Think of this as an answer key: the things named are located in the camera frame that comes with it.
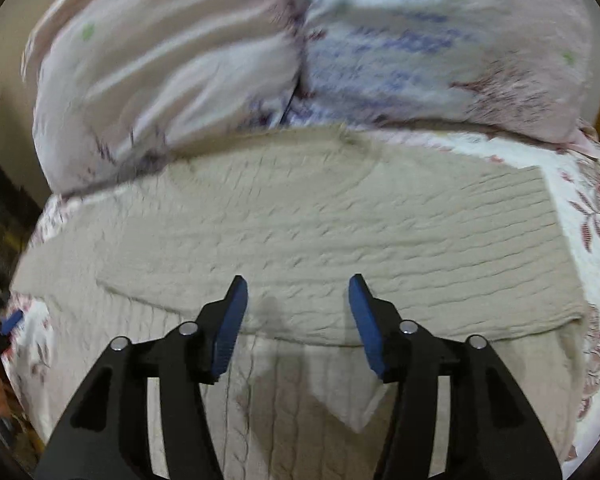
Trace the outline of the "pink floral pillow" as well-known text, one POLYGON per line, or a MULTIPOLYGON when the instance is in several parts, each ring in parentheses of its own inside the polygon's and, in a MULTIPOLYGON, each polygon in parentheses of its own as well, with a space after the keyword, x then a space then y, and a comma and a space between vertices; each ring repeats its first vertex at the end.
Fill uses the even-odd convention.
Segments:
POLYGON ((582 0, 55 0, 21 76, 56 194, 240 130, 438 120, 584 154, 582 0))

